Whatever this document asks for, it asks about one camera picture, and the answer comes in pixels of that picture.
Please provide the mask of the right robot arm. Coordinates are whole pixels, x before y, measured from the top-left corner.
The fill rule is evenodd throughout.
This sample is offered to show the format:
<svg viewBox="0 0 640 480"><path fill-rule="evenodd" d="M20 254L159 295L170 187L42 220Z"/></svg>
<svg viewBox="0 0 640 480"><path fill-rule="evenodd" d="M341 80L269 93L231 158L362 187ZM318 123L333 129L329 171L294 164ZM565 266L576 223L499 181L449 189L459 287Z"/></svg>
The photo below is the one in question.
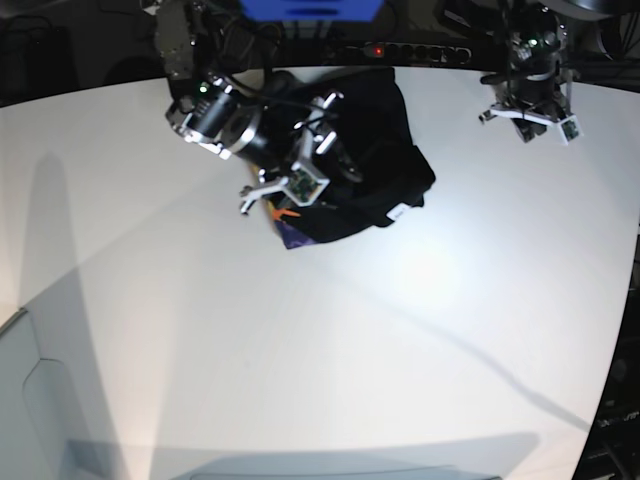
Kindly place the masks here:
<svg viewBox="0 0 640 480"><path fill-rule="evenodd" d="M240 192L242 214L263 198L308 208L332 186L364 176L338 128L344 94L269 64L280 34L213 1L150 1L154 46L172 96L174 133L257 174Z"/></svg>

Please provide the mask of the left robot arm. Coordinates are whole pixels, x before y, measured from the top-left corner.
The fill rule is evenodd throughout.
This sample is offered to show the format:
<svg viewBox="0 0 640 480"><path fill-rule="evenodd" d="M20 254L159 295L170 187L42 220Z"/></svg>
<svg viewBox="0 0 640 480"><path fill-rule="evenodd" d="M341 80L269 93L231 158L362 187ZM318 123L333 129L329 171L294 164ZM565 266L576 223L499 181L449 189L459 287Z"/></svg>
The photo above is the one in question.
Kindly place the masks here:
<svg viewBox="0 0 640 480"><path fill-rule="evenodd" d="M541 3L501 1L499 11L506 64L481 77L483 85L493 88L495 102L479 121L506 119L525 143L553 131L570 144L583 132L571 109L565 23Z"/></svg>

